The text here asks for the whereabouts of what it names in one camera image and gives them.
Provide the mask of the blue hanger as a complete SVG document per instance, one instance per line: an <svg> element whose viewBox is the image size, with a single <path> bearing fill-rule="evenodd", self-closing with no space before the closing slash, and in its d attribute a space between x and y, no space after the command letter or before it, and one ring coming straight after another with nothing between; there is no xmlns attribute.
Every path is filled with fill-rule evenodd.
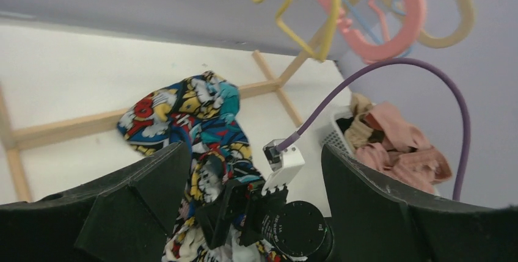
<svg viewBox="0 0 518 262"><path fill-rule="evenodd" d="M365 33L369 36L369 38L372 39L372 41L374 41L376 44L380 45L382 43L380 36L378 36L371 30L371 28L373 26L361 14L360 10L356 9L356 7L355 7L355 5L360 0L342 0L342 1L346 8L346 13L350 13L354 17L354 20L356 20L359 23L362 30L365 31ZM395 14L399 14L402 16L406 15L403 0L389 0L389 3L386 7L389 8L390 11L394 15Z"/></svg>

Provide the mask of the beige shorts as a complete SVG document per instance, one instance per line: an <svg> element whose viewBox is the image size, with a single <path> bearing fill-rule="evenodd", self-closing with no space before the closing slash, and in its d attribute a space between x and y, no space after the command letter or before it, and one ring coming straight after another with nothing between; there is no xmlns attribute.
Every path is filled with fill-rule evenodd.
<svg viewBox="0 0 518 262"><path fill-rule="evenodd" d="M344 137L352 151L366 145L372 136L374 129L364 123L363 119L373 107L374 104L366 96L360 93L351 94L349 110L352 114L352 123L344 132Z"/></svg>

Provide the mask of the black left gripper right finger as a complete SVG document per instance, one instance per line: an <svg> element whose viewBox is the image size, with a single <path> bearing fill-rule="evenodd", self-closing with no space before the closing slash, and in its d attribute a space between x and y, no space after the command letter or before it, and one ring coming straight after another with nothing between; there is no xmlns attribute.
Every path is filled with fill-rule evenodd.
<svg viewBox="0 0 518 262"><path fill-rule="evenodd" d="M321 153L335 245L343 261L516 261L517 208L429 194L331 145Z"/></svg>

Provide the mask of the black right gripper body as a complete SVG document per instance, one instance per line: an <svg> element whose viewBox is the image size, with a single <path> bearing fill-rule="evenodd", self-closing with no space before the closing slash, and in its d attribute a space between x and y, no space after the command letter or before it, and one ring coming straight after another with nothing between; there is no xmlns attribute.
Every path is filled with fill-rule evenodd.
<svg viewBox="0 0 518 262"><path fill-rule="evenodd" d="M276 186L263 193L265 180L229 180L218 198L195 211L206 244L213 250L227 242L230 228L242 233L240 245L250 246L263 239L263 220L286 205L288 188Z"/></svg>

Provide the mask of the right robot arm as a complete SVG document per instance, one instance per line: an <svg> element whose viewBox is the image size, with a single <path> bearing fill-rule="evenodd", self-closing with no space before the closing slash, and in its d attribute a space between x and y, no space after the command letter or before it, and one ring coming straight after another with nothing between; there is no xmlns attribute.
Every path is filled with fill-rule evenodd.
<svg viewBox="0 0 518 262"><path fill-rule="evenodd" d="M263 245L280 259L328 261L332 256L333 234L321 211L309 202L287 202L285 186L264 190L265 182L226 182L213 202L196 209L210 249L224 245L234 228L239 246Z"/></svg>

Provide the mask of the colourful comic print shorts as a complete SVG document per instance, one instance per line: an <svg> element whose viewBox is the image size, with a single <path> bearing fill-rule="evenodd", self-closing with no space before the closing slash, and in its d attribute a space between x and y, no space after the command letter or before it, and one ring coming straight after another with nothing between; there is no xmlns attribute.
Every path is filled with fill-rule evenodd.
<svg viewBox="0 0 518 262"><path fill-rule="evenodd" d="M137 152L150 156L174 142L191 154L189 177L163 261L286 261L263 245L239 246L231 228L227 242L209 249L195 210L215 201L228 180L261 180L249 140L236 115L239 90L212 71L152 91L126 111L117 129Z"/></svg>

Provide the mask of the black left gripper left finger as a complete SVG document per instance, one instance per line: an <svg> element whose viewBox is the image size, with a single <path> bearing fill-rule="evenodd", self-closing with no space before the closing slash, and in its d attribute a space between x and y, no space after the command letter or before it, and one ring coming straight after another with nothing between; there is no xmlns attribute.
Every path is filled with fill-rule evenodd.
<svg viewBox="0 0 518 262"><path fill-rule="evenodd" d="M159 261L191 166L171 144L36 202L1 206L2 261Z"/></svg>

